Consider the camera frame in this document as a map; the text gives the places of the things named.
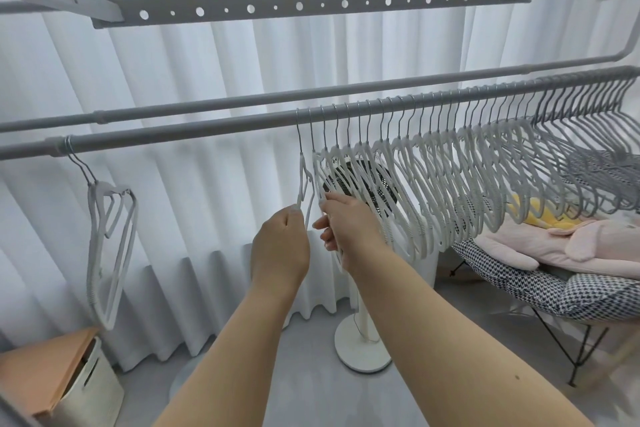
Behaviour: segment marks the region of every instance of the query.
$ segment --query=fan base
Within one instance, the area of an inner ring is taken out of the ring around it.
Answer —
[[[358,373],[375,373],[391,364],[391,356],[382,341],[369,342],[355,323],[355,314],[342,319],[335,330],[335,350],[345,365]]]

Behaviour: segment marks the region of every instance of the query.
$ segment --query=forearm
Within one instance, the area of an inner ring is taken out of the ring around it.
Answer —
[[[356,260],[350,269],[358,290],[429,425],[592,425],[391,249],[362,252]]]
[[[252,287],[156,427],[261,426],[293,297]]]

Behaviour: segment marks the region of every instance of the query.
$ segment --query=pink fabric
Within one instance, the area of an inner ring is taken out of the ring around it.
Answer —
[[[522,270],[533,270],[540,262],[573,272],[640,280],[638,227],[601,220],[578,225],[569,235],[565,231],[517,225],[507,215],[497,233],[483,232],[476,243],[494,259]]]

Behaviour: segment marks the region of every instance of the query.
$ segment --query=white curtain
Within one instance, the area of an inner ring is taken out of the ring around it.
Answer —
[[[94,30],[88,18],[74,14],[0,16],[0,120],[610,54],[626,41],[639,8],[640,0],[534,0],[111,30]],[[0,144],[458,86],[26,131],[0,135]],[[351,119],[352,140],[356,122]],[[378,138],[379,123],[372,120],[369,139]],[[346,127],[340,123],[341,142]],[[308,158],[309,126],[300,130]],[[335,142],[334,121],[326,125],[326,139]],[[322,124],[314,125],[314,144],[324,145]],[[298,153],[291,127],[81,156],[100,180],[130,185],[140,201],[118,320],[103,334],[124,370],[149,354],[164,360],[182,342],[196,354],[220,331],[249,285],[255,232],[296,201]],[[0,350],[90,324],[89,223],[86,183],[67,158],[0,163]],[[335,311],[335,302],[352,292],[310,235],[312,267],[292,309],[304,318],[317,305]],[[110,244],[104,262],[114,256]]]

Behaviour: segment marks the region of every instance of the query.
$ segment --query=houndstooth cushion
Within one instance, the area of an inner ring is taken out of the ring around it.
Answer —
[[[453,249],[490,284],[536,309],[576,321],[626,321],[640,317],[640,282],[596,274],[562,280],[542,270],[524,271],[490,257],[473,240]]]

